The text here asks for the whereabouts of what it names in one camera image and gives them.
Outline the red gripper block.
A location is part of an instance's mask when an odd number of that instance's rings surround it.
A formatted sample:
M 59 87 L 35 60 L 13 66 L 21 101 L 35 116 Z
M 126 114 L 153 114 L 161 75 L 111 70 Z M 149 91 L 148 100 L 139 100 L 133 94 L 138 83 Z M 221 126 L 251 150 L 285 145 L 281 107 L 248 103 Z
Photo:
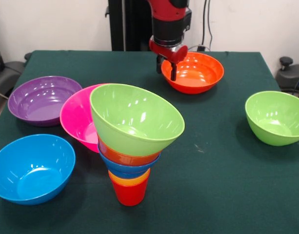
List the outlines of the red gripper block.
M 171 77 L 172 81 L 176 81 L 177 77 L 177 64 L 180 61 L 183 61 L 187 55 L 188 47 L 183 44 L 179 44 L 177 46 L 169 47 L 169 46 L 162 46 L 157 44 L 154 41 L 154 36 L 149 39 L 149 48 L 152 52 L 154 52 L 156 57 L 156 72 L 161 74 L 161 65 L 163 59 L 170 61 L 171 63 Z

